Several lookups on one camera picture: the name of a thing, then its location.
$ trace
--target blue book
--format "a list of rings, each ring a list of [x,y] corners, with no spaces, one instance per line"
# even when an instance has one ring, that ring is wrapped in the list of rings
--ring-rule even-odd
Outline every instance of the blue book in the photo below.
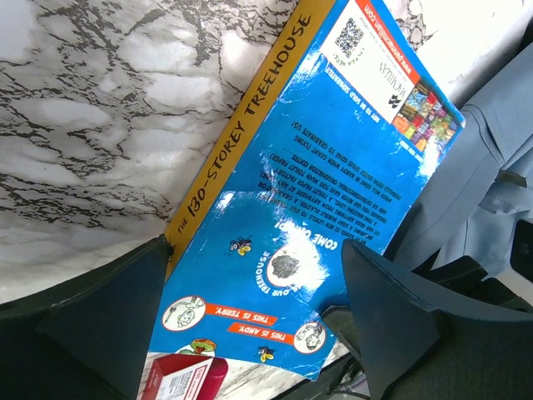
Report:
[[[381,0],[301,0],[185,197],[150,349],[315,379],[348,304],[464,125]]]

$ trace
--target yellow book spine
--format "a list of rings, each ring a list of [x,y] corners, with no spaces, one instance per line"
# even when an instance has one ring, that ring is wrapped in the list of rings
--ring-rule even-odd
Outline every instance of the yellow book spine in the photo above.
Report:
[[[170,277],[257,129],[306,53],[335,0],[301,0],[266,56],[217,144],[165,231]]]

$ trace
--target qr code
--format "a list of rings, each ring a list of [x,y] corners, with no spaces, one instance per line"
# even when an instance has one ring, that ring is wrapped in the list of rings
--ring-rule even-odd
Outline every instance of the qr code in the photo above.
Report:
[[[335,44],[347,58],[350,58],[351,52],[357,47],[363,36],[365,36],[365,33],[357,26],[353,18],[350,18],[336,39]]]

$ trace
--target gray bag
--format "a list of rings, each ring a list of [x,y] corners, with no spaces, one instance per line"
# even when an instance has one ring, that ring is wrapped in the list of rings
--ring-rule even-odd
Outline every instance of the gray bag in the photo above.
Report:
[[[413,269],[463,255],[494,277],[509,265],[516,222],[533,220],[533,45],[466,105],[466,128],[408,214],[387,256]]]

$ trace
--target white marble countertop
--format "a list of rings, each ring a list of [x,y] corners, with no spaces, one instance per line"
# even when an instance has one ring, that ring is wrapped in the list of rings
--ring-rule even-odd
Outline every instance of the white marble countertop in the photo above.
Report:
[[[533,0],[386,3],[459,103],[533,15]],[[295,4],[0,0],[0,303],[163,231]],[[219,398],[298,379],[233,362]]]

